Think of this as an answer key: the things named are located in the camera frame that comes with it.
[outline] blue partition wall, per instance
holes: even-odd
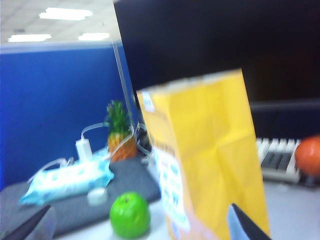
[[[81,130],[104,120],[110,100],[124,101],[111,45],[3,53],[0,76],[1,189],[57,158],[77,159]],[[107,136],[88,132],[92,151]]]

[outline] white desk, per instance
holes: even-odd
[[[148,169],[156,178],[155,166]],[[273,240],[320,240],[320,188],[266,182],[264,184]],[[161,201],[150,205],[150,231],[139,240],[170,240]],[[87,226],[55,240],[120,240],[109,220]]]

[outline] gray mat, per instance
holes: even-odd
[[[112,163],[110,170],[114,173],[114,179],[107,186],[108,200],[104,204],[89,206],[86,195],[49,203],[56,212],[55,236],[107,219],[112,203],[124,192],[138,192],[149,203],[161,198],[156,181],[139,158]],[[19,205],[18,201],[28,187],[28,183],[22,182],[8,186],[0,193],[1,232],[12,232],[40,210],[41,206]]]

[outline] white keyboard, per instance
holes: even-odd
[[[301,176],[294,153],[300,142],[299,139],[257,138],[263,179],[298,183]]]

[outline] pineapple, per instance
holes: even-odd
[[[109,124],[108,146],[109,152],[113,153],[123,139],[129,136],[128,115],[120,101],[112,101],[107,107],[108,116],[105,122]],[[137,155],[137,145],[135,138],[130,138],[111,157],[112,162],[117,162]]]

